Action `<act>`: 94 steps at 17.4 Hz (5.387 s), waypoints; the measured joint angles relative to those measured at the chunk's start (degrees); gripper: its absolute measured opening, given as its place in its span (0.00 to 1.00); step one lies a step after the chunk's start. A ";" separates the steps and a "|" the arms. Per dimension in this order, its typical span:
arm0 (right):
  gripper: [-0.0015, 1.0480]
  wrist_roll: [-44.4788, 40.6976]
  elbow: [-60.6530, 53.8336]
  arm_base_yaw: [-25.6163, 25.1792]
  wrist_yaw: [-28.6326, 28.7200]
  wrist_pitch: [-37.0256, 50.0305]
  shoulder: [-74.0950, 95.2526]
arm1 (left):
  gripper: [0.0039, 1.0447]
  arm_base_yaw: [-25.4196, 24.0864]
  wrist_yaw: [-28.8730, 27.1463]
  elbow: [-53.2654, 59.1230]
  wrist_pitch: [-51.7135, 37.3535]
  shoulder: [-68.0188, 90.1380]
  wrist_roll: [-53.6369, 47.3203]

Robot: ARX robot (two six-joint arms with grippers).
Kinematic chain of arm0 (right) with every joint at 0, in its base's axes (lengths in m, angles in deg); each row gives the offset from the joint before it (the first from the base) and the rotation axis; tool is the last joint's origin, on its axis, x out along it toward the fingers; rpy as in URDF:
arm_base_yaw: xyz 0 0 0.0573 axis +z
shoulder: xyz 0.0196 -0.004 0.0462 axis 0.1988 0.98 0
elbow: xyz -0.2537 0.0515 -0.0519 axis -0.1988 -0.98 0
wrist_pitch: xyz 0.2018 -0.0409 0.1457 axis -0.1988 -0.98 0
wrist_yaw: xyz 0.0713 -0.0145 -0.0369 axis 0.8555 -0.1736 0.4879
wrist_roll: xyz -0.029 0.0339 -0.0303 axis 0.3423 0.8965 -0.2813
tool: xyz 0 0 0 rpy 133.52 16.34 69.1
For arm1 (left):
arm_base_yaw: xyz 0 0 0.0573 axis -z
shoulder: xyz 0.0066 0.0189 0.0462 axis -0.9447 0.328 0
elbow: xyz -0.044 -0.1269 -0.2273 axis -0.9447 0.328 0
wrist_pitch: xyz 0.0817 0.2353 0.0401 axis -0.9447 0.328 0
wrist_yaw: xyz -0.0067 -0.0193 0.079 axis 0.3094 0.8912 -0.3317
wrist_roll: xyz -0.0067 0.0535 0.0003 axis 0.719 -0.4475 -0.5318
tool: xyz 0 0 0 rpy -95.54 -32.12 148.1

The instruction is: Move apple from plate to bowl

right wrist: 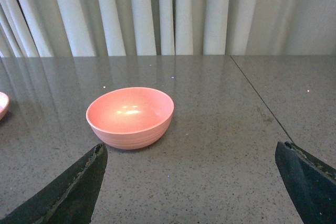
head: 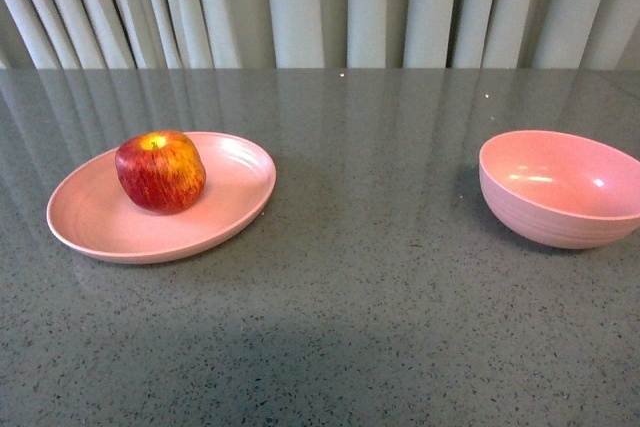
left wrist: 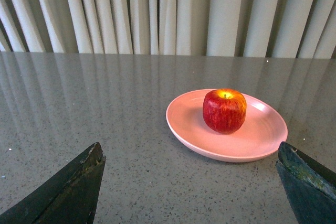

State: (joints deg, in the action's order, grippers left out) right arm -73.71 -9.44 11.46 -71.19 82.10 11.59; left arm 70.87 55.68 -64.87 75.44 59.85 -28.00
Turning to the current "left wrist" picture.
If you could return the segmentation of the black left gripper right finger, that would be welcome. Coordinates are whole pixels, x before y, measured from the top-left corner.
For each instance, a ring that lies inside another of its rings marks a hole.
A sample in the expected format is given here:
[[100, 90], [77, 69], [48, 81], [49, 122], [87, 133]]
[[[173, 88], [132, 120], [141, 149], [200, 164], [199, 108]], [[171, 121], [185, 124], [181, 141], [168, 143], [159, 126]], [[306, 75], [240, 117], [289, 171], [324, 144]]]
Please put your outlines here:
[[298, 223], [335, 223], [335, 172], [286, 142], [276, 169]]

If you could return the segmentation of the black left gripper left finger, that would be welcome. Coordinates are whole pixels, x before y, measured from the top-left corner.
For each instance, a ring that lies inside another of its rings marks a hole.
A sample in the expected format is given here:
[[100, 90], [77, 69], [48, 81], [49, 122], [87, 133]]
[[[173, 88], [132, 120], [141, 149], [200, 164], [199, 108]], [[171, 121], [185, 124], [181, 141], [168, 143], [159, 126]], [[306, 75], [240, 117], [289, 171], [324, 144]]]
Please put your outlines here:
[[93, 223], [106, 157], [96, 142], [23, 200], [1, 223]]

